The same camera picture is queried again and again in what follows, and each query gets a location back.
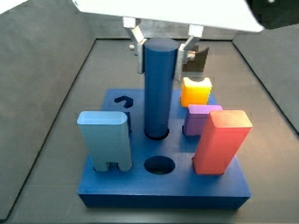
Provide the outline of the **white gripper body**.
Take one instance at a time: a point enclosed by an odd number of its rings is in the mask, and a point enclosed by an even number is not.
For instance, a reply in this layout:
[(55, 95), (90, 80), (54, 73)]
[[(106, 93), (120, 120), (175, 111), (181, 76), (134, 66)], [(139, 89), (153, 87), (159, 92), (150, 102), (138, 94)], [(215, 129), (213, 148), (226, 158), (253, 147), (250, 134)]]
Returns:
[(82, 12), (262, 32), (246, 0), (72, 0)]

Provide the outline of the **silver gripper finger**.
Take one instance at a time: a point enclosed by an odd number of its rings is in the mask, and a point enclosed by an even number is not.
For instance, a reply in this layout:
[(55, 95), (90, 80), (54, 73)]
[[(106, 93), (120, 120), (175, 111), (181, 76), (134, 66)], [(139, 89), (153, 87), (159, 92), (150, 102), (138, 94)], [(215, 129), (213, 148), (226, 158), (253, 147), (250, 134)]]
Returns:
[(203, 27), (198, 24), (191, 24), (189, 29), (189, 39), (181, 44), (177, 57), (175, 66), (175, 79), (179, 81), (183, 77), (183, 64), (190, 58), (194, 58), (193, 48), (195, 44), (201, 41), (203, 34)]
[(123, 26), (126, 32), (131, 38), (130, 49), (135, 52), (135, 56), (138, 57), (138, 73), (144, 73), (144, 43), (146, 37), (140, 29), (139, 18), (134, 17), (123, 17)]

